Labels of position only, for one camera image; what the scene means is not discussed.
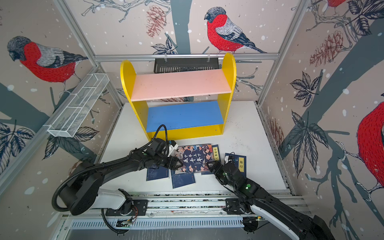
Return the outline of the colourful portrait cover book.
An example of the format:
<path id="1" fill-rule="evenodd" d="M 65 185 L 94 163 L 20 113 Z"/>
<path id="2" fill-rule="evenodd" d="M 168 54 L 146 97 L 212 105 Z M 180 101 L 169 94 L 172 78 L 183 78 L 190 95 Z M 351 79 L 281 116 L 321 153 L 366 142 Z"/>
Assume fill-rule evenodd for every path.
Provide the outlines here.
<path id="1" fill-rule="evenodd" d="M 207 163 L 215 160 L 210 144 L 178 147 L 175 156 L 183 163 L 175 174 L 209 173 Z"/>

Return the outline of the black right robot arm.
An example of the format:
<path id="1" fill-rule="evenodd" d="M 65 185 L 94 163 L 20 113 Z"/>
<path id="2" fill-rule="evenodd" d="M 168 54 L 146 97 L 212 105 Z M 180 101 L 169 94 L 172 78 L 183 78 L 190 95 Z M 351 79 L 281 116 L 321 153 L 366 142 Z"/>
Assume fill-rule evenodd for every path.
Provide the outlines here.
<path id="1" fill-rule="evenodd" d="M 325 221 L 302 214 L 273 197 L 256 182 L 245 178 L 233 161 L 206 163 L 218 182 L 238 197 L 244 213 L 263 217 L 292 240 L 334 240 Z"/>

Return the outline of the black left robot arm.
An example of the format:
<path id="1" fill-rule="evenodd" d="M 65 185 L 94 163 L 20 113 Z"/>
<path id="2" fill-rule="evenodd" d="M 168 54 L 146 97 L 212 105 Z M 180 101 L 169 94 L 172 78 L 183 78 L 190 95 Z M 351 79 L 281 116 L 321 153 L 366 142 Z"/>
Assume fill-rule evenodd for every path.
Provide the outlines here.
<path id="1" fill-rule="evenodd" d="M 55 190 L 52 207 L 77 216 L 96 208 L 95 203 L 102 196 L 101 186 L 113 179 L 151 167 L 172 171 L 181 168 L 181 160 L 171 156 L 171 147 L 177 148 L 174 140 L 155 138 L 123 158 L 101 164 L 81 163 Z"/>

